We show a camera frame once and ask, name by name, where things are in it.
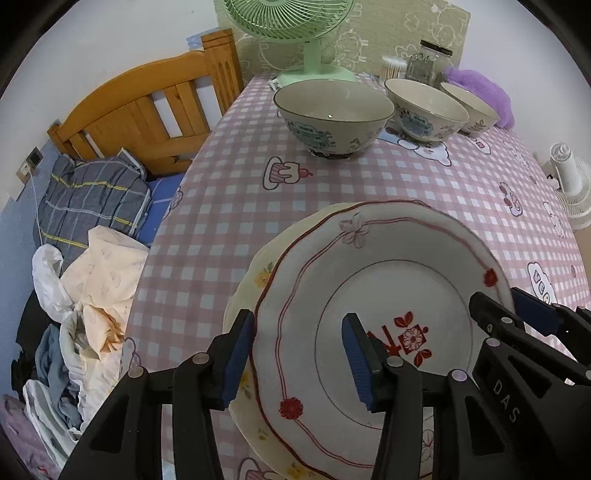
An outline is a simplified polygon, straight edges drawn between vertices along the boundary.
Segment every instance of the pink gingham tablecloth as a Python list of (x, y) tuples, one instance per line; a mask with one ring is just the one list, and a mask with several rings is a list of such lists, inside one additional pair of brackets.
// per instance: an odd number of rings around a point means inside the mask
[[(515, 135), (492, 128), (478, 141), (455, 135), (425, 148), (384, 132), (350, 160), (324, 160), (288, 131), (267, 80), (251, 81), (211, 133), (150, 250), (126, 333), (149, 371), (205, 351), (222, 333), (226, 304), (254, 254), (338, 202), (420, 199), (483, 239), (512, 286), (571, 308), (589, 304), (568, 221)], [(278, 174), (285, 170), (293, 175)], [(244, 478), (240, 470), (256, 469), (245, 460), (248, 444), (228, 412), (212, 418), (225, 478)], [(169, 409), (163, 458), (174, 461)]]

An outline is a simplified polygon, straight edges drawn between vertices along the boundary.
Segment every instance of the striped garment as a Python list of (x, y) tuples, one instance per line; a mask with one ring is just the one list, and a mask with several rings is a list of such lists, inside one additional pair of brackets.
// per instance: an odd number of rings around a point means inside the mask
[(88, 248), (88, 230), (97, 225), (135, 237), (150, 207), (145, 178), (144, 166), (124, 149), (88, 162), (61, 155), (39, 205), (37, 245), (57, 247), (65, 271)]

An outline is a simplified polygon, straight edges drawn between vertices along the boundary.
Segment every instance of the purple plush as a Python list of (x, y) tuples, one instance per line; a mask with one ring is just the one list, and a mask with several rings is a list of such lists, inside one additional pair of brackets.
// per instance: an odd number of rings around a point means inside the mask
[(513, 128), (515, 126), (515, 118), (511, 110), (511, 99), (496, 83), (491, 82), (482, 73), (474, 70), (451, 68), (445, 72), (445, 75), (449, 83), (472, 92), (493, 107), (501, 117), (496, 126), (500, 128)]

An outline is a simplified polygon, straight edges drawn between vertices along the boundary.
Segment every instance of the blue wall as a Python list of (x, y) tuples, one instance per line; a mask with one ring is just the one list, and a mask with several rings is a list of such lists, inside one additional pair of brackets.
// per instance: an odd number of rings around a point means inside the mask
[(33, 291), (31, 260), (35, 253), (35, 198), (41, 200), (53, 164), (59, 152), (48, 141), (41, 149), (43, 160), (35, 170), (33, 181), (25, 186), (17, 201), (9, 200), (0, 213), (0, 394), (12, 393), (10, 364), (21, 348), (16, 343), (22, 310)]

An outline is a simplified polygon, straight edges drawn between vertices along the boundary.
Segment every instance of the blue gripper pad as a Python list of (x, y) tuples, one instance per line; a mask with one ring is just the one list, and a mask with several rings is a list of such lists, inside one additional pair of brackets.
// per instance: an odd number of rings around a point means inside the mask
[(544, 336), (556, 335), (562, 320), (556, 315), (551, 305), (517, 288), (511, 289), (515, 314)]
[(343, 339), (343, 346), (345, 347), (347, 360), (349, 360), (349, 367), (353, 374), (353, 380), (355, 381), (355, 387), (357, 388), (357, 395), (367, 409), (371, 411), (374, 406), (371, 370), (369, 369), (369, 364), (363, 354), (357, 336), (355, 335), (349, 315), (343, 318), (343, 323), (341, 324), (340, 332)]
[(226, 368), (224, 370), (224, 382), (222, 390), (222, 403), (224, 408), (228, 405), (238, 393), (238, 387), (240, 386), (240, 379), (244, 372), (246, 360), (248, 359), (248, 353), (252, 345), (252, 332), (254, 328), (255, 317), (252, 312), (249, 312), (242, 325), (242, 330), (236, 340), (234, 350), (230, 355)]

